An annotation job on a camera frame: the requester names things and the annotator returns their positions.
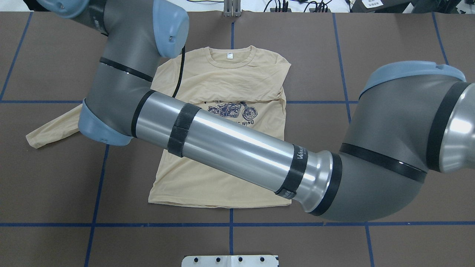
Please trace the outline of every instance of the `t-shirt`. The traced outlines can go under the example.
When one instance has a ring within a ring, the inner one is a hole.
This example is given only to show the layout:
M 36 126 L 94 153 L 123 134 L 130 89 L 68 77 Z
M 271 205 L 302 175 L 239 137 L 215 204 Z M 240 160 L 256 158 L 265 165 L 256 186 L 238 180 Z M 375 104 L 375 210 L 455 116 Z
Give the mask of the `t-shirt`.
M 172 95 L 180 64 L 181 56 L 158 67 L 152 89 Z M 285 95 L 282 84 L 289 67 L 279 54 L 254 46 L 233 50 L 196 49 L 185 55 L 176 98 L 283 140 Z M 256 208 L 291 203 L 270 190 L 166 150 L 149 202 L 209 208 Z

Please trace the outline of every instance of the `motorcycle graphic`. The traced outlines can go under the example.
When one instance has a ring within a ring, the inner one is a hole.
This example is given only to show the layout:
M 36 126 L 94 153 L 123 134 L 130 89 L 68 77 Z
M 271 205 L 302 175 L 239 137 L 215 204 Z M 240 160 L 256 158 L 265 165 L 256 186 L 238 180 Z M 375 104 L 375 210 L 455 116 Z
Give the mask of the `motorcycle graphic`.
M 217 106 L 209 106 L 208 111 L 224 118 L 237 118 L 241 112 L 241 107 L 244 107 L 242 117 L 250 121 L 257 116 L 257 110 L 253 106 L 248 106 L 244 101 L 222 103 L 222 101 L 214 101 Z

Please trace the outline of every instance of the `white metal bracket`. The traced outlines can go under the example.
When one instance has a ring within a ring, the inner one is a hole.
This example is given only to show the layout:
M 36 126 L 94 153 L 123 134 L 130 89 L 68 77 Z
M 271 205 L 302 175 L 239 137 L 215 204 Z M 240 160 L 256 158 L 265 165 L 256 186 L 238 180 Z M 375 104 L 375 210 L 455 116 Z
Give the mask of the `white metal bracket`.
M 181 262 L 181 267 L 279 267 L 279 256 L 186 256 Z

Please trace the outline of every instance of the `black cable on floor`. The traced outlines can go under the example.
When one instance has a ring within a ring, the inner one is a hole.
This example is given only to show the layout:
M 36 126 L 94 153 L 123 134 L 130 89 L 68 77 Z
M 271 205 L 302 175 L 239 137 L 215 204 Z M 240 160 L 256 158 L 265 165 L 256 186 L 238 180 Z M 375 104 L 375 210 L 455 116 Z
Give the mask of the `black cable on floor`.
M 178 90 L 180 88 L 181 78 L 183 77 L 183 67 L 184 67 L 184 65 L 185 65 L 185 47 L 183 46 L 183 48 L 181 49 L 180 75 L 178 76 L 177 87 L 175 88 L 175 92 L 173 92 L 173 95 L 172 95 L 173 98 L 176 97 L 176 95 L 178 93 Z

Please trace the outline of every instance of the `shirt neckline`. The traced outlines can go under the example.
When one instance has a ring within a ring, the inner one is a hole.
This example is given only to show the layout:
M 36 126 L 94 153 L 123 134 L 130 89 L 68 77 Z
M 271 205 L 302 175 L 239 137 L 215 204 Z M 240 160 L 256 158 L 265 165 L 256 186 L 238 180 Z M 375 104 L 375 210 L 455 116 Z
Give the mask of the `shirt neckline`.
M 211 65 L 215 67 L 220 67 L 220 68 L 244 67 L 245 65 L 249 64 L 254 59 L 254 56 L 256 55 L 256 50 L 257 48 L 255 46 L 249 46 L 247 48 L 241 48 L 241 49 L 214 49 L 210 47 L 204 48 L 204 52 L 205 52 L 206 59 L 208 60 L 208 62 Z M 244 59 L 241 62 L 232 63 L 232 64 L 217 62 L 211 56 L 211 53 L 239 53 L 239 52 L 249 52 L 249 51 L 251 51 L 251 53 L 246 59 Z

